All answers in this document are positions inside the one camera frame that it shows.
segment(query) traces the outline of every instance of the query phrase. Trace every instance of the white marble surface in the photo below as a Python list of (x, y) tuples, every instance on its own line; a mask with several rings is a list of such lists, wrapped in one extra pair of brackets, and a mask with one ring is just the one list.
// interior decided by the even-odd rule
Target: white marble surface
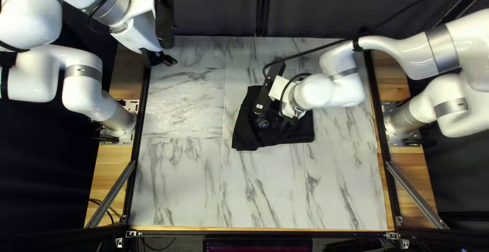
[(223, 140), (219, 226), (307, 228), (303, 144), (238, 152), (230, 143)]
[(376, 143), (304, 145), (309, 228), (387, 230)]
[(131, 224), (217, 226), (220, 139), (143, 137)]
[(224, 68), (154, 68), (143, 136), (220, 138), (223, 97)]
[[(247, 87), (263, 83), (262, 67), (333, 41), (177, 37), (166, 53), (179, 64), (152, 70), (130, 222), (385, 230), (369, 97), (314, 111), (312, 143), (230, 146)], [(284, 77), (320, 72), (323, 52), (287, 61)]]

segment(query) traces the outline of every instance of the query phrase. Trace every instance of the metal bracket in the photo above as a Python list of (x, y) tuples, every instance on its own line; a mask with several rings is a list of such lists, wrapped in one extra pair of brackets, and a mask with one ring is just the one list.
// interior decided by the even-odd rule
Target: metal bracket
[(121, 218), (119, 218), (119, 224), (127, 224), (127, 215), (122, 215)]
[(115, 239), (115, 247), (116, 248), (122, 248), (122, 238)]
[(385, 234), (385, 237), (390, 240), (399, 240), (399, 234), (396, 232), (387, 232)]
[[(396, 105), (397, 101), (382, 101), (382, 113), (394, 111), (397, 108), (400, 108)], [(385, 131), (385, 135), (387, 137), (387, 142), (389, 143), (389, 147), (420, 147), (420, 144), (404, 144), (403, 140), (405, 138), (397, 137), (391, 135), (388, 131)], [(419, 130), (414, 130), (409, 133), (409, 139), (421, 139), (421, 132)]]
[(404, 219), (401, 216), (396, 216), (396, 225), (397, 226), (404, 226), (406, 223), (404, 222)]
[[(130, 112), (134, 111), (136, 114), (139, 111), (139, 100), (129, 100), (129, 99), (116, 99), (122, 105)], [(101, 145), (111, 145), (111, 146), (132, 146), (134, 143), (134, 138), (135, 138), (135, 129), (132, 130), (129, 134), (125, 136), (119, 137), (119, 142), (118, 143), (112, 143), (112, 142), (107, 142), (107, 141), (102, 141), (100, 144)], [(112, 137), (111, 136), (111, 131), (109, 129), (103, 129), (100, 131), (100, 136), (101, 137)]]
[(385, 167), (396, 179), (397, 182), (406, 190), (409, 196), (414, 200), (419, 209), (425, 214), (425, 216), (438, 228), (438, 229), (450, 229), (445, 222), (438, 216), (426, 200), (418, 193), (418, 191), (411, 185), (407, 178), (396, 168), (394, 163), (390, 161), (384, 162)]
[(122, 171), (119, 178), (115, 181), (112, 188), (108, 191), (107, 196), (105, 196), (105, 199), (98, 206), (97, 210), (95, 210), (95, 213), (90, 218), (90, 220), (89, 220), (88, 224), (85, 226), (85, 228), (94, 228), (94, 227), (98, 226), (98, 224), (100, 223), (100, 221), (104, 217), (105, 212), (107, 212), (108, 208), (110, 207), (110, 205), (114, 201), (115, 197), (117, 196), (119, 191), (124, 186), (124, 183), (129, 178), (131, 173), (134, 171), (135, 167), (136, 167), (136, 161), (135, 160), (132, 160), (129, 162), (129, 164), (127, 164), (124, 171)]
[(409, 240), (399, 240), (400, 241), (400, 248), (401, 249), (408, 249), (409, 248)]
[(136, 231), (126, 231), (126, 238), (136, 237)]

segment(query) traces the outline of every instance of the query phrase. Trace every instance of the wooden table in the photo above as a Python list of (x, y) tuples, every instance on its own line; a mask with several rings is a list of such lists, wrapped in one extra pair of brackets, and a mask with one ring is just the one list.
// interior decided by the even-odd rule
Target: wooden table
[[(379, 93), (382, 101), (401, 101), (409, 98), (409, 87), (405, 73), (399, 64), (389, 55), (374, 52), (376, 77)], [(118, 99), (139, 99), (143, 79), (144, 62), (142, 56), (119, 46), (117, 52), (110, 94)], [(98, 151), (95, 172), (90, 197), (103, 200), (108, 191), (117, 180), (121, 172), (131, 160), (131, 146), (109, 146), (101, 145)], [(401, 170), (404, 176), (418, 190), (424, 199), (436, 210), (433, 191), (426, 167), (425, 156), (421, 147), (390, 148), (391, 159)], [(385, 181), (385, 173), (380, 149), (377, 151), (378, 162), (381, 172), (382, 184), (385, 197), (385, 208), (387, 211), (387, 226), (389, 230), (394, 229), (389, 194)], [(408, 226), (434, 227), (425, 218), (414, 201), (403, 190), (397, 186), (401, 215)], [(122, 213), (125, 197), (125, 187), (120, 191), (111, 205), (110, 213), (114, 221), (119, 221)], [(97, 205), (89, 203), (87, 209), (86, 223), (96, 210)], [(110, 225), (111, 221), (107, 215), (104, 216), (99, 226)], [(169, 226), (132, 226), (134, 230), (283, 230), (283, 231), (321, 231), (312, 229), (256, 229), (256, 228), (197, 228), (197, 227), (169, 227)]]

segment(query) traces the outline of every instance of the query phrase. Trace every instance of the white robotic arm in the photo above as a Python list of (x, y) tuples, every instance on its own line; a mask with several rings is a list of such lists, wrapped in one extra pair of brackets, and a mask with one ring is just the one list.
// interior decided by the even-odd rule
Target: white robotic arm
[(134, 129), (135, 113), (102, 90), (102, 60), (79, 49), (44, 45), (19, 53), (15, 66), (0, 67), (0, 98), (49, 102), (56, 95), (60, 69), (64, 70), (63, 105), (68, 110), (99, 122), (113, 136)]
[[(389, 113), (384, 120), (391, 134), (402, 137), (435, 120), (443, 134), (450, 137), (489, 129), (489, 116), (486, 115), (489, 111), (487, 22), (489, 9), (403, 40), (382, 36), (364, 36), (358, 40), (363, 49), (390, 54), (414, 80), (455, 68), (463, 69), (460, 75), (438, 77), (423, 93)], [(353, 53), (353, 42), (345, 42), (323, 54), (320, 66), (325, 74), (311, 75), (291, 85), (286, 91), (287, 97), (284, 96), (284, 115), (293, 117), (310, 109), (334, 105), (347, 107), (363, 101), (364, 92)], [(270, 92), (270, 96), (277, 98), (276, 92)]]
[(56, 40), (61, 31), (61, 1), (89, 14), (111, 28), (127, 48), (159, 52), (155, 34), (155, 0), (2, 0), (0, 50), (28, 50)]

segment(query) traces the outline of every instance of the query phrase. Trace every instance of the folded black shirt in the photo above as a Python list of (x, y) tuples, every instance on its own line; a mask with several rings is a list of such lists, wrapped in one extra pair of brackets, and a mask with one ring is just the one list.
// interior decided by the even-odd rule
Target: folded black shirt
[(241, 103), (234, 125), (232, 148), (238, 151), (254, 151), (260, 147), (277, 144), (307, 143), (314, 141), (313, 112), (307, 111), (295, 125), (286, 122), (278, 114), (279, 102), (270, 106), (267, 117), (252, 111), (261, 86), (249, 86)]

